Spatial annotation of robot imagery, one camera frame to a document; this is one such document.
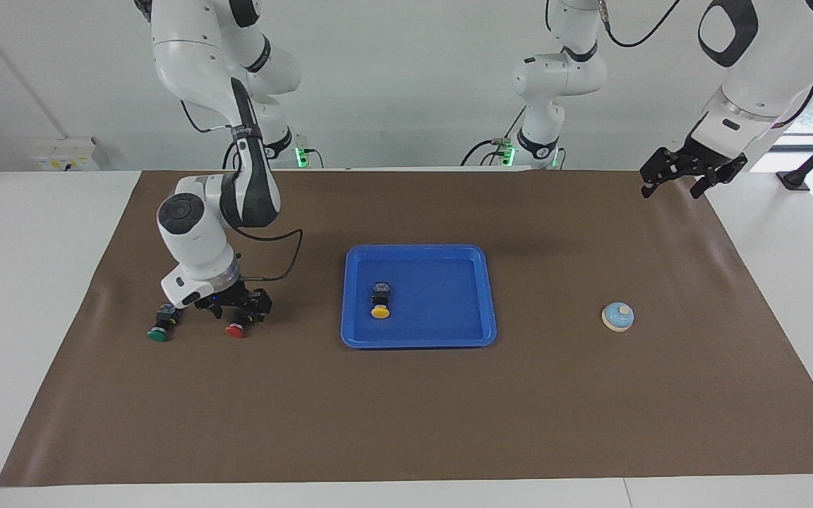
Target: table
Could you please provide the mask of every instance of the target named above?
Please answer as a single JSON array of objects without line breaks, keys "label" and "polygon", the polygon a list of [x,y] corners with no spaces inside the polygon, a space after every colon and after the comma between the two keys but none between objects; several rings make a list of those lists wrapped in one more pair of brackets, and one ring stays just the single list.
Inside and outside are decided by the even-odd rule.
[{"label": "table", "polygon": [[[0,469],[138,177],[0,174]],[[813,198],[782,190],[774,178],[743,174],[709,199],[813,379]],[[34,321],[40,313],[49,319]],[[798,506],[813,501],[813,476],[0,489],[2,505],[147,499],[180,505],[262,499],[289,506],[318,500],[367,506]]]}]

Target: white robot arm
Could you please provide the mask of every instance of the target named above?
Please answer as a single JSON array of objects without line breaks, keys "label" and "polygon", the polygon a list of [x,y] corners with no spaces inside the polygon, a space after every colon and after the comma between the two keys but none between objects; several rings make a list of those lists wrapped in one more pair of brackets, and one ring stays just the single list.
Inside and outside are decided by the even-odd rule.
[{"label": "white robot arm", "polygon": [[600,90],[607,78],[607,64],[598,54],[598,0],[554,0],[548,24],[561,52],[526,58],[513,70],[513,88],[526,101],[526,118],[511,139],[514,164],[551,164],[565,118],[555,100]]},{"label": "white robot arm", "polygon": [[[732,25],[733,35],[718,44],[724,25]],[[639,170],[646,198],[681,176],[702,176],[691,189],[694,198],[730,183],[748,162],[745,148],[783,126],[780,118],[813,83],[813,0],[713,0],[698,40],[729,74],[680,151],[658,148]]]},{"label": "white robot arm", "polygon": [[162,84],[179,99],[225,116],[241,161],[233,174],[181,179],[160,206],[159,231],[179,264],[162,280],[162,289],[177,308],[227,291],[239,300],[246,290],[224,229],[265,227],[281,211],[264,139],[275,139],[268,152],[278,157],[294,135],[268,96],[296,90],[300,68],[255,26],[257,0],[136,3],[152,25]]}]

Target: yellow button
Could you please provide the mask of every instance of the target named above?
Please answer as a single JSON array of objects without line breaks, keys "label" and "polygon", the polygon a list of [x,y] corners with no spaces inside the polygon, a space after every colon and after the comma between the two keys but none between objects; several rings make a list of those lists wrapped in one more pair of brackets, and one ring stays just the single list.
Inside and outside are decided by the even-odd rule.
[{"label": "yellow button", "polygon": [[385,319],[388,315],[391,315],[391,312],[386,306],[375,306],[375,308],[372,309],[372,318]]}]

